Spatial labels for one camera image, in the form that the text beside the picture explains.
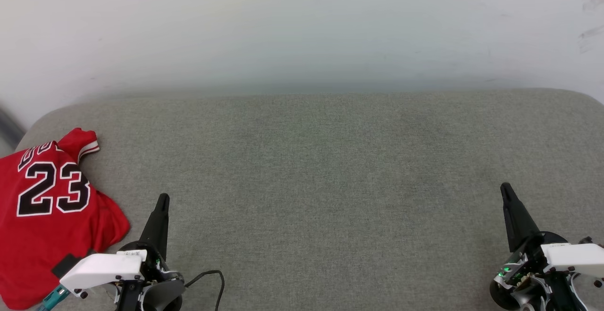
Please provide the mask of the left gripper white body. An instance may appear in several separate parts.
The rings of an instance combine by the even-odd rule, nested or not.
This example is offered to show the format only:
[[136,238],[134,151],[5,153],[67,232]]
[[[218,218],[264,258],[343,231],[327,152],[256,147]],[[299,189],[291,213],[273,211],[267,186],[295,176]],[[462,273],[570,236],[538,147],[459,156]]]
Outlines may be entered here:
[[115,285],[119,297],[127,296],[127,285],[135,285],[140,298],[179,298],[184,294],[183,275],[170,270],[157,249],[142,241],[131,242],[115,254],[90,254],[59,282],[77,295],[103,285]]

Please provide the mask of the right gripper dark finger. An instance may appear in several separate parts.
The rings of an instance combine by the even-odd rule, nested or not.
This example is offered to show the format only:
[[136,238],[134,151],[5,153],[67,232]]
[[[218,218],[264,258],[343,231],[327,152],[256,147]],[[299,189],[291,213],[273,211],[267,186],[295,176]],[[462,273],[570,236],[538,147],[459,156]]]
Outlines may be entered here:
[[510,252],[517,251],[531,236],[541,233],[526,206],[520,201],[511,184],[500,186],[503,199],[505,231]]

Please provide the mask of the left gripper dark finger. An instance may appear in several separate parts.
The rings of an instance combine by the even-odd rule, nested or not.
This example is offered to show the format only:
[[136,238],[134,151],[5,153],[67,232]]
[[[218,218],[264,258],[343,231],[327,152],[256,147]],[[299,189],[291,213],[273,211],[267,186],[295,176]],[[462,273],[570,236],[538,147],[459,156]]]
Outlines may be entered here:
[[170,197],[161,193],[151,212],[139,240],[157,249],[163,260],[167,259]]

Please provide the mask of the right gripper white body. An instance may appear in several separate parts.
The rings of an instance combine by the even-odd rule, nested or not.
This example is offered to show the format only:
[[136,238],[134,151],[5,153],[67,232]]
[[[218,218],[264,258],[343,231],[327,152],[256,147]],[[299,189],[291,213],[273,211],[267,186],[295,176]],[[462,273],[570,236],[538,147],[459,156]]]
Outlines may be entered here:
[[512,253],[512,263],[535,274],[560,272],[603,278],[604,250],[591,242],[589,236],[582,244],[570,244],[554,232],[542,231],[527,237]]

